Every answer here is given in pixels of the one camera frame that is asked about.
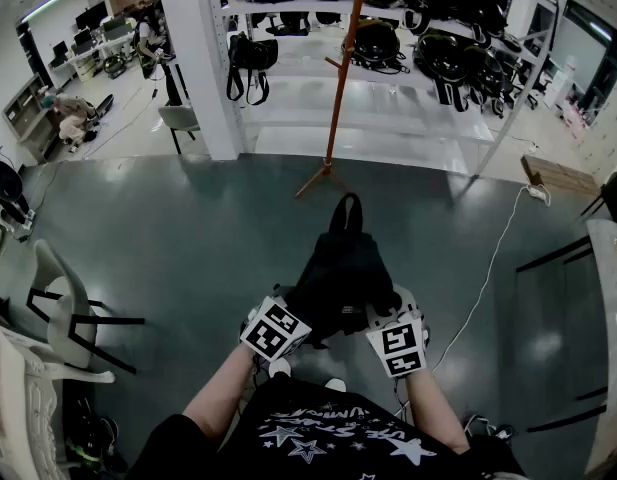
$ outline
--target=ceiling light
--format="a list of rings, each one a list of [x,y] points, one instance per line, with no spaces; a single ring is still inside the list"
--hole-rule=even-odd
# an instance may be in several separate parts
[[[45,4],[43,4],[40,7],[37,7],[34,11],[32,11],[30,14],[28,14],[23,20],[21,20],[22,23],[26,23],[30,18],[32,18],[33,16],[39,14],[41,11],[43,11],[46,7],[51,6],[52,4],[54,4],[57,0],[48,0]]]
[[[592,21],[590,22],[590,26],[595,29],[595,31],[597,31],[598,34],[602,35],[603,37],[605,37],[606,39],[608,39],[608,41],[612,41],[612,36],[606,32],[603,28],[601,28],[599,25],[597,25],[596,23],[593,23]]]

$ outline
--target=tripod base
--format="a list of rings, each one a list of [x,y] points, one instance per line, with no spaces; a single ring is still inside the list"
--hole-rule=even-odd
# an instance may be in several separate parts
[[[337,176],[335,174],[335,171],[333,171],[332,163],[327,164],[324,160],[324,166],[317,171],[317,174],[310,178],[308,183],[301,187],[301,190],[295,194],[295,199],[299,199],[302,195],[304,195],[304,192],[306,192],[306,190],[308,190],[312,185],[320,181],[322,178],[326,177],[330,177],[330,179],[332,179],[337,185],[339,185],[339,188],[341,188],[341,190],[343,190],[346,194],[350,192],[346,184],[341,181],[339,179],[339,176]]]

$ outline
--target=black bag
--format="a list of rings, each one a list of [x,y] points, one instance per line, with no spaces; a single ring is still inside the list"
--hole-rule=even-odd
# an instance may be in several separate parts
[[[348,199],[353,200],[349,216]],[[362,227],[361,202],[356,194],[347,194],[335,209],[330,230],[317,240],[297,286],[285,297],[288,310],[312,328],[308,343],[317,348],[337,331],[348,335],[368,327],[367,303],[381,316],[401,307],[377,244]]]
[[[278,44],[276,39],[267,41],[251,41],[246,37],[246,34],[241,32],[230,38],[230,70],[228,71],[228,85],[226,87],[226,96],[232,101],[237,101],[244,94],[244,84],[239,76],[239,69],[248,70],[248,91],[246,93],[246,101],[250,103],[250,82],[252,78],[252,70],[259,70],[259,85],[261,86],[261,99],[251,105],[260,105],[268,99],[270,87],[268,86],[268,78],[263,70],[271,67],[277,62]],[[233,83],[237,87],[237,96],[232,97]]]

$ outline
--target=wooden pole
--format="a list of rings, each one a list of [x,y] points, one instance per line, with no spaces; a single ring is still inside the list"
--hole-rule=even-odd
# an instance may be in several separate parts
[[[352,6],[352,15],[350,16],[350,26],[348,27],[348,36],[346,38],[346,47],[344,49],[344,57],[341,61],[341,65],[338,65],[332,59],[326,59],[327,62],[333,64],[339,69],[339,82],[337,84],[337,93],[335,95],[335,106],[332,111],[332,121],[330,123],[330,135],[328,136],[328,150],[326,151],[326,158],[324,158],[324,166],[319,169],[308,183],[306,183],[297,194],[296,198],[301,197],[304,192],[310,188],[314,183],[318,182],[322,177],[330,176],[345,192],[349,192],[346,185],[337,177],[332,170],[332,151],[335,147],[335,136],[337,134],[337,125],[339,123],[339,112],[341,111],[341,102],[344,97],[344,89],[346,87],[346,79],[348,78],[348,67],[350,66],[350,60],[355,49],[355,37],[357,36],[357,27],[359,25],[359,18],[361,16],[361,7],[364,0],[355,0]]]

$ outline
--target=white column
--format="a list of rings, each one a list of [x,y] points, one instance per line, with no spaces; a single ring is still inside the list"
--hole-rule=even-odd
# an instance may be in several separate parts
[[[162,0],[168,29],[201,133],[213,160],[243,151],[239,108],[226,97],[228,56],[219,0]]]
[[[527,35],[536,8],[536,0],[512,0],[510,11],[508,12],[508,27],[506,27],[506,31],[515,37]]]

